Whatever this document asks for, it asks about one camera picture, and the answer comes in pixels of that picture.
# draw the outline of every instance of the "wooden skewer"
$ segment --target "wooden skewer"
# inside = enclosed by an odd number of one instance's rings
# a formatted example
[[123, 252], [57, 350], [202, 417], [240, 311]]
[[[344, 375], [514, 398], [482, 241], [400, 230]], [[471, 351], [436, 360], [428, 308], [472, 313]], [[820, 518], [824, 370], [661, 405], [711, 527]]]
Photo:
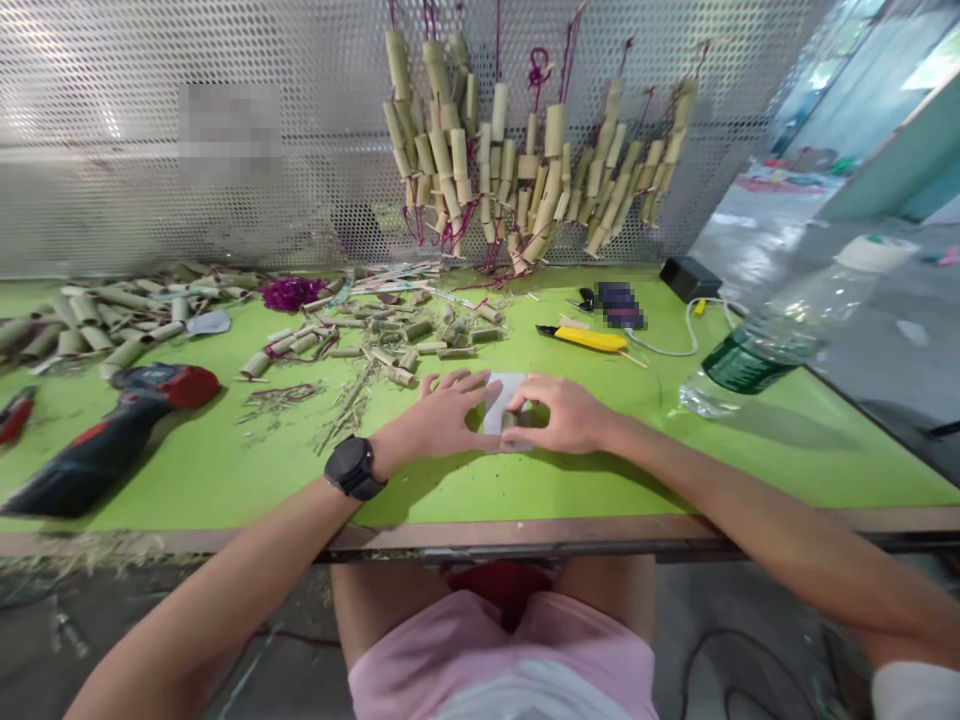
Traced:
[[650, 369], [649, 367], [647, 367], [646, 365], [644, 365], [642, 362], [640, 362], [639, 360], [637, 360], [635, 357], [633, 357], [633, 355], [628, 354], [626, 350], [621, 350], [621, 351], [620, 351], [620, 354], [623, 355], [623, 356], [624, 356], [627, 360], [629, 360], [630, 362], [636, 363], [637, 365], [639, 365], [640, 367], [642, 367], [642, 368], [644, 368], [644, 369], [646, 369], [646, 370], [649, 370], [649, 369]]

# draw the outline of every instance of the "wooden table edge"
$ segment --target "wooden table edge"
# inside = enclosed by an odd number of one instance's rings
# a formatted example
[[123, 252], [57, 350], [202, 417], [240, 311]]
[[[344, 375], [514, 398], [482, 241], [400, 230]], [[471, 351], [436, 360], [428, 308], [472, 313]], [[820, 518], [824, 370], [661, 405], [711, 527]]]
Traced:
[[[851, 508], [825, 510], [855, 532], [869, 538], [899, 537], [904, 542], [914, 536], [925, 538], [950, 537], [960, 543], [960, 505], [915, 506], [892, 508]], [[223, 549], [240, 528], [221, 530], [166, 530], [131, 532], [118, 543], [120, 554], [152, 552], [160, 555], [187, 553], [209, 554]], [[70, 556], [84, 552], [89, 540], [77, 538], [91, 535], [117, 537], [116, 531], [84, 532], [51, 542], [49, 536], [38, 533], [0, 533], [0, 557]], [[602, 552], [604, 546], [616, 547], [619, 552], [655, 552], [658, 548], [709, 547], [711, 543], [729, 541], [701, 515], [647, 515], [635, 517], [562, 518], [550, 520], [523, 520], [463, 523], [407, 523], [403, 525], [371, 526], [348, 525], [327, 547], [325, 556], [336, 559], [338, 554], [358, 551], [383, 553], [383, 559], [402, 557], [401, 551], [429, 556], [431, 554], [456, 556], [475, 548], [485, 548], [490, 555], [497, 549], [537, 548], [562, 552], [576, 552], [589, 548]]]

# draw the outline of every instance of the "plastic water bottle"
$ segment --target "plastic water bottle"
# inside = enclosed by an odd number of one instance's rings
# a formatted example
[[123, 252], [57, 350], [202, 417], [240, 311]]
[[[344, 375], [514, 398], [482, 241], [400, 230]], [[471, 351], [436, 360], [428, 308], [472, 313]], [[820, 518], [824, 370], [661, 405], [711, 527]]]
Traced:
[[877, 282], [917, 245], [861, 235], [834, 264], [789, 285], [751, 313], [680, 387], [680, 401], [705, 418], [739, 410], [754, 395], [833, 342]]

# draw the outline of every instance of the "left hand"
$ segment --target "left hand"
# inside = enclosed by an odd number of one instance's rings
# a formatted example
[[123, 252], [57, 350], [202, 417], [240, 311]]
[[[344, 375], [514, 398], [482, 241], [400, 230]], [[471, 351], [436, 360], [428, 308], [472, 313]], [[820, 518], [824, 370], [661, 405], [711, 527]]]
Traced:
[[467, 368], [454, 370], [434, 388], [438, 377], [427, 375], [420, 383], [416, 404], [370, 438], [373, 474], [380, 482], [415, 460], [469, 450], [499, 451], [499, 435], [472, 432], [464, 419], [472, 408], [495, 398], [503, 389], [502, 383], [488, 385], [489, 370], [472, 375]]

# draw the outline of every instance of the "wristwatch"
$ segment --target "wristwatch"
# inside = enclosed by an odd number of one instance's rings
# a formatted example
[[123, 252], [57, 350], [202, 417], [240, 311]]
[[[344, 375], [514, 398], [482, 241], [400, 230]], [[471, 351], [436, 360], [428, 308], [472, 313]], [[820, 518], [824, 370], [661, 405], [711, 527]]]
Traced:
[[355, 500], [376, 497], [386, 486], [373, 478], [373, 448], [366, 438], [353, 435], [333, 449], [323, 474], [335, 488]]

